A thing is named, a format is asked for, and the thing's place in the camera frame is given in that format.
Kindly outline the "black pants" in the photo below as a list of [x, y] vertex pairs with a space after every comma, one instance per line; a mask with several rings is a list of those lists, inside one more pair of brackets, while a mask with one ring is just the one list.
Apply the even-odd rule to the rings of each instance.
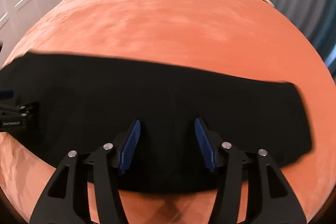
[[13, 132], [34, 155], [58, 166], [67, 152], [93, 152], [139, 121], [141, 135], [120, 189], [216, 189], [194, 124], [247, 152], [267, 150], [278, 166], [312, 148], [297, 88], [193, 68], [92, 56], [27, 53], [1, 70], [5, 104], [34, 103], [29, 127]]

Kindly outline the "orange plush bed blanket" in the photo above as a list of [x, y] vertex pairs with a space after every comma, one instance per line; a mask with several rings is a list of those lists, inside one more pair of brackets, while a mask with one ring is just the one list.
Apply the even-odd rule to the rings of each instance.
[[6, 59], [28, 51], [126, 57], [296, 84], [313, 151], [284, 169], [307, 219], [335, 185], [335, 83], [317, 51], [262, 0], [63, 0]]

